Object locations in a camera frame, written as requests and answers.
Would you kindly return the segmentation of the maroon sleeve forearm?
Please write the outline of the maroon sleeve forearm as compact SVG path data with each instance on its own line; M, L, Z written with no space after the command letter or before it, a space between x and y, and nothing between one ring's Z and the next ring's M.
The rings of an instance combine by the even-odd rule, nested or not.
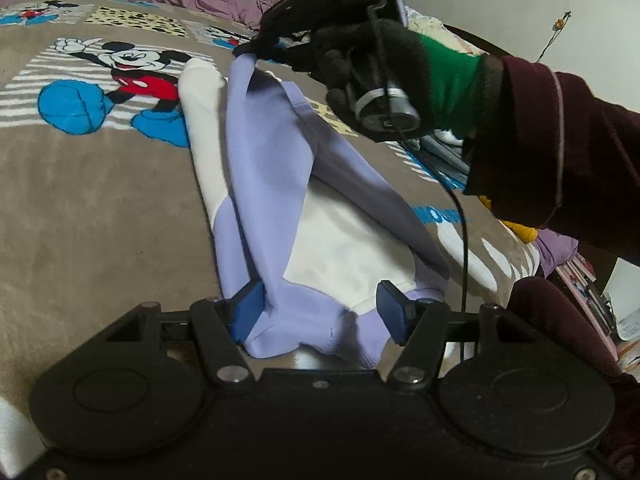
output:
M504 220L639 261L639 115L575 75L508 56L469 142L464 190Z

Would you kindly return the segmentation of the black and green gloved hand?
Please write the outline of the black and green gloved hand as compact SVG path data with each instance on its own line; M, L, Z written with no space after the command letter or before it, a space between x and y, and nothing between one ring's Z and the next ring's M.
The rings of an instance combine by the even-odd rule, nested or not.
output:
M320 29L290 65L324 84L334 115L374 142L397 136L365 127L355 102L384 81L398 84L418 113L415 136L449 130L464 138L513 114L512 84L501 60L457 52L389 20Z

